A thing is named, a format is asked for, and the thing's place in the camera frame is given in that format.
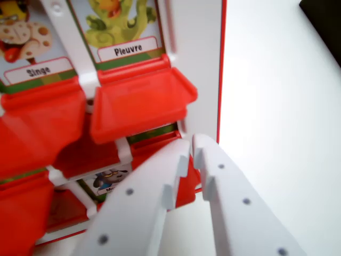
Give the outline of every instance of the white plastic arm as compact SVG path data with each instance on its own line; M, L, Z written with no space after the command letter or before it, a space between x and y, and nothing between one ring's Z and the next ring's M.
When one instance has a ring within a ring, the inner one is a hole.
M167 210L188 171L190 143L159 150L109 195L73 256L157 255Z
M210 202L218 256L306 255L213 139L194 135L193 155Z

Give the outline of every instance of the red edge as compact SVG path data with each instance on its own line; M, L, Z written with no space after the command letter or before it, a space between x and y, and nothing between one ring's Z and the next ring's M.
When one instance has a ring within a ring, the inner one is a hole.
M78 232L72 233L72 234L67 235L67 236L59 237L59 238L57 238L57 239L55 239L55 240L51 240L51 241L48 241L48 242L45 242L45 243L42 243L42 244L38 244L38 245L36 245L35 247L39 247L39 246L42 246L42 245L45 245L45 244L50 244L50 243L58 242L58 241L63 240L63 239L65 239L65 238L69 238L69 237L71 237L71 236L76 236L76 235L78 235L78 234L84 233L85 231L86 231L86 229L84 229L84 230L82 230L82 231L78 231Z
M223 66L224 66L224 48L225 48L225 27L226 27L226 7L227 0L222 1L222 31L220 41L220 70L219 70L219 95L218 95L218 127L217 127L217 143L220 138L220 113L222 105L222 88L223 88Z

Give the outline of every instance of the cartoon character face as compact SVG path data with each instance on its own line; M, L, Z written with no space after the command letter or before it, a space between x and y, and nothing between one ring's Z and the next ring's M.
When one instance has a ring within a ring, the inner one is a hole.
M34 57L51 48L50 31L28 17L25 0L0 0L0 53L7 62L26 59L35 64Z
M99 8L108 11L108 18L115 18L121 13L119 0L96 0Z
M10 25L15 21L27 21L28 15L25 0L0 1L0 24Z
M93 186L95 188L101 187L100 189L110 187L114 183L119 183L122 181L129 172L127 170L115 170L110 169L108 171L104 171L96 174L97 178L95 179Z

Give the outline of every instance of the white label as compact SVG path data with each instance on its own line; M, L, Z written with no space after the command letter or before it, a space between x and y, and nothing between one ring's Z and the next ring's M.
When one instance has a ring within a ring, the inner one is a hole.
M155 37L150 36L124 44L117 44L98 49L98 56L101 61L114 60L130 55L147 52L158 48Z
M72 69L70 61L65 57L61 57L59 59L40 62L31 66L8 70L5 72L4 76L10 84L16 84L70 69Z

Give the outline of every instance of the screw hole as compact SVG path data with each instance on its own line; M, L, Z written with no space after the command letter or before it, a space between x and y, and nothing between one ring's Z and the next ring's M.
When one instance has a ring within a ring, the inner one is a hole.
M86 101L86 103L90 106L94 105L94 100L93 99L89 99Z
M58 3L53 3L52 9L55 13L59 14L61 12L62 7Z
M132 195L133 193L134 193L134 190L133 190L132 188L128 188L128 189L126 190L126 194L127 194L128 196Z
M278 254L281 256L287 256L288 255L288 251L284 248L279 248L278 249Z
M106 244L109 240L109 237L107 235L100 235L100 237L98 238L98 243L100 245Z
M251 200L249 198L244 198L243 203L246 205L249 205L249 204L251 204Z

